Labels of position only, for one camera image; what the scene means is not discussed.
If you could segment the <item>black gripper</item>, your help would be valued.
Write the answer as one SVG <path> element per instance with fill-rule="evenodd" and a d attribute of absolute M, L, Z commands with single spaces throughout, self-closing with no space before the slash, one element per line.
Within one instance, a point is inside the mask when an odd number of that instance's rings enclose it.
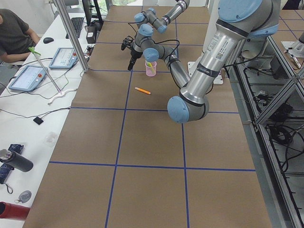
<path fill-rule="evenodd" d="M 143 51 L 137 44 L 131 45 L 131 59 L 129 61 L 129 65 L 127 68 L 129 71 L 131 71 L 133 69 L 134 62 L 137 59 L 141 58 L 142 54 L 143 54 Z"/>

